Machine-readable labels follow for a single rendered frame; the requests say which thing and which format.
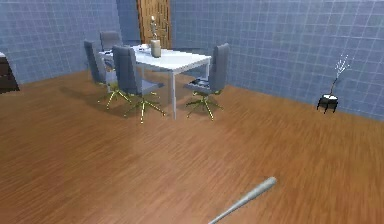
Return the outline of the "grey swivel chair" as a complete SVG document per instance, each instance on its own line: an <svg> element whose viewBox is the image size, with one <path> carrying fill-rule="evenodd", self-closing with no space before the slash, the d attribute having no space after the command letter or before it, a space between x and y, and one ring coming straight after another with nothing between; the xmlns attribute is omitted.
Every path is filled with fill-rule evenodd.
<svg viewBox="0 0 384 224"><path fill-rule="evenodd" d="M166 112L158 107L158 102L146 98L147 95L155 95L155 91L162 88L164 84L148 81L139 74L136 54L132 48L115 45L112 47L112 53L119 90L138 98L138 101L124 113L124 116L139 108L141 111L140 123L143 124L147 107L151 107L165 116Z"/></svg>
<svg viewBox="0 0 384 224"><path fill-rule="evenodd" d="M207 109L211 120L214 120L213 113L210 109L210 105L214 105L220 109L222 106L209 100L210 95L220 95L224 90L227 82L228 74L228 62L229 62L230 45L224 43L218 45L213 50L212 64L210 65L209 75L207 78L196 78L204 79L209 81L209 88L203 86L193 85L191 82L184 85L185 88L193 91L194 96L200 96L200 99L188 102L186 106L193 105L190 112L187 113L187 117L198 107L203 106Z"/></svg>
<svg viewBox="0 0 384 224"><path fill-rule="evenodd" d="M122 45L123 42L118 32L103 31L100 33L101 46L104 51L111 50L115 45Z"/></svg>
<svg viewBox="0 0 384 224"><path fill-rule="evenodd" d="M108 98L106 109L109 109L112 99L117 98L118 96L131 103L130 98L118 87L118 83L115 80L116 72L108 71L106 69L106 64L100 54L97 52L94 42L85 40L83 42L83 46L93 82L107 89L107 93L100 97L97 102L100 103L102 99Z"/></svg>

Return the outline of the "bare plant in black pot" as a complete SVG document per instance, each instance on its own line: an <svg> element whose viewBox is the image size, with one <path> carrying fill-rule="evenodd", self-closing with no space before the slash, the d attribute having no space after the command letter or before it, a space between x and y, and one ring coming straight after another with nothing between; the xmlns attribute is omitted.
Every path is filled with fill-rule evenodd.
<svg viewBox="0 0 384 224"><path fill-rule="evenodd" d="M324 113L327 112L329 108L333 109L333 112L336 111L338 106L338 97L333 94L335 85L341 76L341 74L347 70L350 67L350 61L349 61L349 55L340 55L340 59L335 65L336 70L336 77L334 81L332 82L332 85L330 87L330 92L328 94L323 94L317 103L316 109L319 109L320 107L324 108Z"/></svg>

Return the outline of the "beige statue on pedestal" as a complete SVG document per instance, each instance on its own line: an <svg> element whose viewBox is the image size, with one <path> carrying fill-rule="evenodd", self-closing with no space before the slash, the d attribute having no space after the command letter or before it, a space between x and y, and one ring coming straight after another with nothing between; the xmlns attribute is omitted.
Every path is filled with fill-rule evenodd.
<svg viewBox="0 0 384 224"><path fill-rule="evenodd" d="M151 17L150 29L151 29L151 33L152 33L151 54L154 58L160 58L161 57L161 42L158 39L157 24L156 24L156 19L154 16Z"/></svg>

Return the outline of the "brown wooden room door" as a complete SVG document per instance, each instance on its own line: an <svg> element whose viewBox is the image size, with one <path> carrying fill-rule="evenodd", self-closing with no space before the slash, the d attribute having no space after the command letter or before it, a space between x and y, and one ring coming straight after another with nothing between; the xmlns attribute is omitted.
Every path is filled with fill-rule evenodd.
<svg viewBox="0 0 384 224"><path fill-rule="evenodd" d="M162 48L172 47L170 0L136 0L143 44L149 44L153 39L151 24L155 24L155 32Z"/></svg>

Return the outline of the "dark brown cabinet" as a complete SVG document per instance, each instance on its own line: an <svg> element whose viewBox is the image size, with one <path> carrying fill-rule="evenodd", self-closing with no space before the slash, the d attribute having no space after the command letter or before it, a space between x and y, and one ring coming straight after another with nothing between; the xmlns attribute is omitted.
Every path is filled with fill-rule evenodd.
<svg viewBox="0 0 384 224"><path fill-rule="evenodd" d="M0 94L19 90L6 55L0 52Z"/></svg>

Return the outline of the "white dining table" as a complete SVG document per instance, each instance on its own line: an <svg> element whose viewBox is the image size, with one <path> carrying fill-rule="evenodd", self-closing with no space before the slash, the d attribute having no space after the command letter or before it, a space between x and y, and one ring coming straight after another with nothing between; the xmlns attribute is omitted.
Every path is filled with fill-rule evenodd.
<svg viewBox="0 0 384 224"><path fill-rule="evenodd" d="M137 66L144 71L160 71L170 77L170 96L172 100L173 118L176 118L176 76L199 66L205 67L205 78L209 77L211 57L189 52L162 49L161 57L154 58L149 48L142 45L131 46L135 52Z"/></svg>

